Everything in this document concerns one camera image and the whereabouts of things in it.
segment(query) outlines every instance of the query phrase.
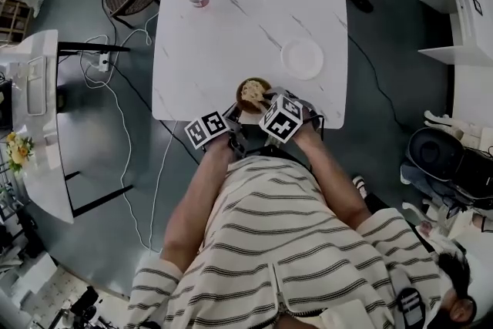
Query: bottle label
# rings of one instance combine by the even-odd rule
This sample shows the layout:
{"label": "bottle label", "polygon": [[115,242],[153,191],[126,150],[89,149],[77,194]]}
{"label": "bottle label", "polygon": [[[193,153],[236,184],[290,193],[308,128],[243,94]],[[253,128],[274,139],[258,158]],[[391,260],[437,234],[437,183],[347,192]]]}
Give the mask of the bottle label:
{"label": "bottle label", "polygon": [[209,4],[209,0],[190,0],[193,7],[205,7]]}

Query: white plate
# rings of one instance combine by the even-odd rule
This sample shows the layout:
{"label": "white plate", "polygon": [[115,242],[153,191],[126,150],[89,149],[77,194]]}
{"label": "white plate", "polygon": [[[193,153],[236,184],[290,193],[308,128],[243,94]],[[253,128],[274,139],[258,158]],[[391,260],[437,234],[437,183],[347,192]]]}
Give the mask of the white plate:
{"label": "white plate", "polygon": [[310,39],[292,39],[280,51],[280,60],[286,71],[297,79],[312,79],[324,66],[324,53]]}

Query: floor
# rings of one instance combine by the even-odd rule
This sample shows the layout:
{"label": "floor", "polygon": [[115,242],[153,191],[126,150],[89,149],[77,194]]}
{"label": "floor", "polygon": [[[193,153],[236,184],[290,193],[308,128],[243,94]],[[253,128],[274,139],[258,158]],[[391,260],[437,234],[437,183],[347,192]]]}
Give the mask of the floor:
{"label": "floor", "polygon": [[[448,17],[417,0],[371,1],[375,11],[369,15],[348,3],[349,33],[372,59],[381,87],[394,101],[399,120],[417,129],[426,109],[437,114],[445,111],[447,66],[418,54],[417,50],[450,45]],[[143,27],[157,11],[157,6],[151,5],[129,21]],[[130,31],[116,24],[121,42]],[[32,23],[32,32],[43,29],[58,29],[60,38],[66,41],[83,41],[101,34],[114,39],[101,0],[45,0],[43,10]],[[156,22],[150,22],[152,35],[155,29]],[[127,45],[132,51],[120,56],[119,67],[150,103],[153,47],[146,46],[141,32]],[[93,77],[102,78],[97,73]],[[82,173],[68,182],[76,208],[120,188],[119,178],[129,147],[113,96],[107,89],[86,88],[78,59],[72,57],[59,66],[58,83],[68,93],[67,109],[59,115],[65,172]],[[377,90],[371,67],[352,43],[347,84],[344,127],[326,131],[327,147],[349,174],[363,174],[370,188],[390,205],[400,206],[403,200],[419,201],[419,193],[399,180],[399,164],[408,135],[394,122],[388,102]],[[125,183],[135,187],[128,198],[143,242],[148,244],[156,177],[169,134],[121,77],[115,75],[111,87],[119,97],[132,137],[132,160]],[[177,131],[184,137],[183,125]],[[292,146],[288,145],[288,150],[299,155]],[[160,249],[169,215],[195,168],[181,145],[173,142],[156,201],[154,250]],[[30,211],[49,253],[57,261],[93,284],[129,294],[136,265],[148,252],[139,242],[129,207],[122,197],[78,217],[73,225],[49,216],[34,204]]]}

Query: bowl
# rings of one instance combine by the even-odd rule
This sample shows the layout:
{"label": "bowl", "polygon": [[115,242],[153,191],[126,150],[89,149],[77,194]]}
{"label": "bowl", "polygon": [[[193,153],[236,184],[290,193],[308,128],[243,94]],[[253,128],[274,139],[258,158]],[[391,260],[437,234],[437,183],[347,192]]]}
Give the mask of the bowl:
{"label": "bowl", "polygon": [[248,112],[249,114],[262,114],[262,110],[255,107],[253,103],[241,99],[241,91],[247,81],[259,82],[266,91],[271,89],[272,86],[270,86],[270,84],[264,79],[261,79],[259,77],[252,77],[243,81],[236,90],[236,102],[238,103],[238,107],[240,107],[241,110],[243,110],[244,112]]}

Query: wooden crate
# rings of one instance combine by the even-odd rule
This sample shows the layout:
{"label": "wooden crate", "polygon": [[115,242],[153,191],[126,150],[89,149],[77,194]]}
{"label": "wooden crate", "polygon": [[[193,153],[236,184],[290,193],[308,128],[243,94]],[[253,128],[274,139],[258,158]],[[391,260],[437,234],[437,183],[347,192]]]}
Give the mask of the wooden crate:
{"label": "wooden crate", "polygon": [[6,0],[0,5],[0,45],[24,40],[32,10],[24,3]]}

